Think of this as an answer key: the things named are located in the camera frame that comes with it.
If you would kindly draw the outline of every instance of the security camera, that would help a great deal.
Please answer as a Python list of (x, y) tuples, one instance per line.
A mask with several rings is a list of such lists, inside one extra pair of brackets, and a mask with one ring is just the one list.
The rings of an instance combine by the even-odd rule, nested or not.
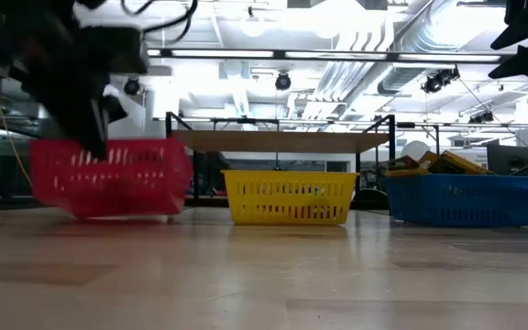
[(278, 78), (276, 78), (275, 83), (276, 89), (279, 91), (286, 91), (291, 88), (291, 78), (289, 78), (289, 73), (281, 72), (279, 73)]
[(142, 92), (144, 92), (144, 88), (139, 83), (139, 78), (138, 77), (127, 78), (127, 82), (124, 85), (124, 92), (131, 96), (142, 94)]

